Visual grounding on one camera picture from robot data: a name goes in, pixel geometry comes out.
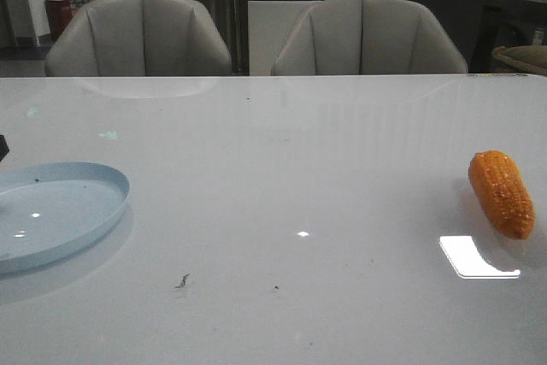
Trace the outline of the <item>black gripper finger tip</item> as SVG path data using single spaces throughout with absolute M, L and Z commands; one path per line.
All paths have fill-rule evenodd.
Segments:
M 3 135 L 0 135 L 0 162 L 5 158 L 9 153 L 9 146 L 6 138 Z

